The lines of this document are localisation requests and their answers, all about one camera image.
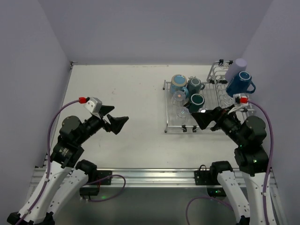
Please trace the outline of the dark green mug front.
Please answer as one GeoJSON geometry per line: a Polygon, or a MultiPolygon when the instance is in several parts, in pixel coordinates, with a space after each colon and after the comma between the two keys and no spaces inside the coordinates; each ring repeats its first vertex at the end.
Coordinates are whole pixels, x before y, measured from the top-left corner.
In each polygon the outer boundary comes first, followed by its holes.
{"type": "Polygon", "coordinates": [[[198,112],[205,104],[205,98],[201,94],[193,94],[189,101],[188,110],[190,113],[198,112]]]}

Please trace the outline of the dark green mug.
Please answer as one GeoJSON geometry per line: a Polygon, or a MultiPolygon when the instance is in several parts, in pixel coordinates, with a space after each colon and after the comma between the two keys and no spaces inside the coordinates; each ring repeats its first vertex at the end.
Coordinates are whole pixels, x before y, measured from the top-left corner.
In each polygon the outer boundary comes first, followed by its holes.
{"type": "Polygon", "coordinates": [[[189,101],[188,110],[190,113],[198,112],[205,104],[205,98],[201,94],[193,94],[189,101]]]}
{"type": "Polygon", "coordinates": [[[196,77],[190,78],[187,83],[187,89],[191,95],[199,93],[204,88],[205,88],[205,84],[202,83],[200,79],[196,77]]]}

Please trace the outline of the light blue mug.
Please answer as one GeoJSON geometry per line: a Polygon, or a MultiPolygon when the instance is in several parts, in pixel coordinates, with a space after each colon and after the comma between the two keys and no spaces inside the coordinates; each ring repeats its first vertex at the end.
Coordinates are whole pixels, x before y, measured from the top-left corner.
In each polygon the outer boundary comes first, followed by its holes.
{"type": "Polygon", "coordinates": [[[186,97],[189,95],[187,89],[187,79],[184,75],[174,75],[171,79],[170,94],[173,95],[176,91],[183,91],[186,97]]]}

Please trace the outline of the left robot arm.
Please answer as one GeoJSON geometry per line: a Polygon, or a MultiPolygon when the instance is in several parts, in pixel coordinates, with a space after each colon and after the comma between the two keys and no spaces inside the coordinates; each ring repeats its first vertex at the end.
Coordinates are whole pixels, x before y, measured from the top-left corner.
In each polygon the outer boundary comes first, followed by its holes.
{"type": "Polygon", "coordinates": [[[7,218],[11,225],[53,225],[59,211],[86,184],[97,184],[97,166],[80,160],[82,144],[100,129],[117,135],[129,117],[109,115],[114,106],[102,105],[93,98],[80,103],[91,113],[84,122],[76,116],[66,117],[59,131],[58,142],[49,156],[46,171],[31,197],[17,212],[7,218]]]}

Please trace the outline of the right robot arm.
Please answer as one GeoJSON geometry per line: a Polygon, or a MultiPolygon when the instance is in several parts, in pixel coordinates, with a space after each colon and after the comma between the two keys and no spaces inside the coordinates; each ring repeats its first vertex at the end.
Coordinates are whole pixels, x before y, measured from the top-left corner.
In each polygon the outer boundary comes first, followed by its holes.
{"type": "Polygon", "coordinates": [[[267,136],[265,122],[257,116],[249,116],[240,122],[233,106],[194,112],[192,117],[202,130],[215,122],[211,131],[222,130],[237,144],[234,158],[244,179],[247,194],[238,185],[228,161],[213,162],[209,169],[200,166],[194,172],[195,183],[219,184],[229,200],[238,225],[275,225],[277,222],[270,196],[271,156],[263,148],[267,136]]]}

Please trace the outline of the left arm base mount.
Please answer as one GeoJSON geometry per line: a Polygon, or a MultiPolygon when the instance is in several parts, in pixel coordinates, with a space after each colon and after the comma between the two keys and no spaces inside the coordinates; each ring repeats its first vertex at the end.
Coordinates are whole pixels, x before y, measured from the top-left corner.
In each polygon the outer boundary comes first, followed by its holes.
{"type": "MultiPolygon", "coordinates": [[[[111,170],[98,170],[94,163],[87,160],[79,161],[75,168],[83,170],[84,173],[88,175],[87,183],[103,179],[113,173],[111,170]]],[[[79,194],[83,199],[91,200],[92,196],[97,196],[99,194],[101,184],[111,185],[111,180],[112,178],[107,178],[98,183],[93,183],[92,187],[82,187],[79,190],[79,194]]]]}

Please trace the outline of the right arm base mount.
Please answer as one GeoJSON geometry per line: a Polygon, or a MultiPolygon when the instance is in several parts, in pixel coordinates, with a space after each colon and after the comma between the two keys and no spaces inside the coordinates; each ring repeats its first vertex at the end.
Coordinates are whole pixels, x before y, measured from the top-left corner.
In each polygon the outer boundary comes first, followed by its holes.
{"type": "Polygon", "coordinates": [[[194,171],[195,184],[205,186],[209,197],[226,197],[226,193],[222,187],[211,187],[220,186],[217,175],[223,171],[233,171],[228,161],[213,162],[209,169],[206,165],[201,165],[198,170],[194,171]]]}

